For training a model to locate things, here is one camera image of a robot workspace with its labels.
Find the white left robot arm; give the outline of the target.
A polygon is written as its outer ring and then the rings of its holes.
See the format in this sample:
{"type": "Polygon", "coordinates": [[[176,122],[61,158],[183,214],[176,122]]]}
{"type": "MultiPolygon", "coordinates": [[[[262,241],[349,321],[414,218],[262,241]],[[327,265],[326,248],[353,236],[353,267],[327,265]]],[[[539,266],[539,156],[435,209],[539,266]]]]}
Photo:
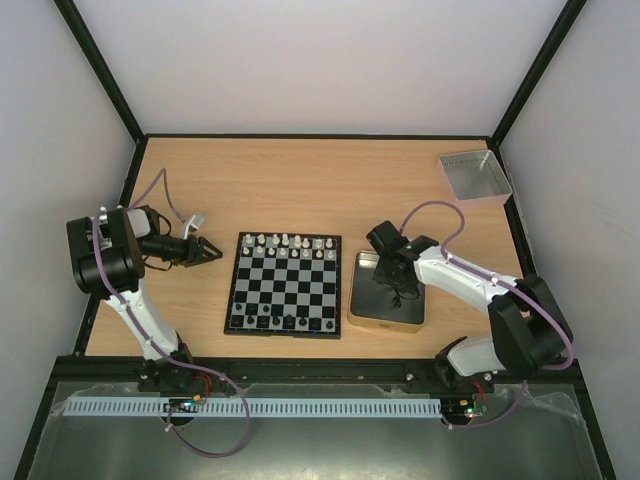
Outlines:
{"type": "Polygon", "coordinates": [[[148,257],[171,267],[194,267],[219,260],[220,249],[193,232],[201,217],[179,236],[163,233],[168,219],[148,205],[102,210],[66,223],[74,280],[79,289],[104,301],[124,320],[139,342],[149,368],[195,369],[188,347],[157,309],[144,277],[148,257]]]}

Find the black and grey chessboard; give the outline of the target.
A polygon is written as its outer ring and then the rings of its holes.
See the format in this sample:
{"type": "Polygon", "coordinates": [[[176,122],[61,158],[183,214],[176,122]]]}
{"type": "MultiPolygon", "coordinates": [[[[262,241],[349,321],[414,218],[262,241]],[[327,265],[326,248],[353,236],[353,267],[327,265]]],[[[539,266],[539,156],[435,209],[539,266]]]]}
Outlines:
{"type": "Polygon", "coordinates": [[[341,337],[342,237],[290,232],[241,232],[231,278],[224,333],[227,335],[291,336],[339,339],[341,337]],[[251,235],[253,244],[244,243],[251,235]],[[251,249],[250,256],[243,248],[251,249]],[[241,311],[235,304],[242,303],[241,311]],[[260,308],[268,306],[267,315],[260,308]],[[247,316],[255,316],[255,324],[247,316]],[[283,327],[284,317],[295,318],[295,328],[283,327]],[[269,318],[268,328],[258,318],[269,318]],[[321,322],[310,328],[310,320],[321,322]],[[334,329],[325,324],[331,321],[334,329]]]}

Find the gold metal tin with pieces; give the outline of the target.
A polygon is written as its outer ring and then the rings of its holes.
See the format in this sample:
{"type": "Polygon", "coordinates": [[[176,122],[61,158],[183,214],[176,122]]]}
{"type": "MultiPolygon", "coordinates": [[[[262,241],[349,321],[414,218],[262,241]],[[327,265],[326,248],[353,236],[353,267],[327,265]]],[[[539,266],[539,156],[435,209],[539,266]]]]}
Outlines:
{"type": "Polygon", "coordinates": [[[416,333],[425,324],[425,286],[418,295],[399,295],[372,278],[378,255],[369,251],[356,254],[350,291],[348,321],[358,327],[403,333],[416,333]],[[394,308],[399,296],[401,307],[394,308]]]}

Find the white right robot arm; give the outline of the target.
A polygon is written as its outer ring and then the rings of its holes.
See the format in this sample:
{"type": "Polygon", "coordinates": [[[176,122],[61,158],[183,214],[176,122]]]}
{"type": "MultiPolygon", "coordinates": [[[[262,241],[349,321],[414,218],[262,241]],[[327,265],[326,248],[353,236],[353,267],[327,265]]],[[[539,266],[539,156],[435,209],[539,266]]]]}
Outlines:
{"type": "Polygon", "coordinates": [[[402,235],[390,222],[374,227],[367,240],[378,254],[373,279],[400,298],[422,286],[443,290],[484,314],[490,333],[461,337],[435,357],[438,384],[455,392],[472,376],[506,371],[529,380],[545,368],[573,363],[573,334],[546,282],[500,275],[450,253],[436,240],[402,235]]]}

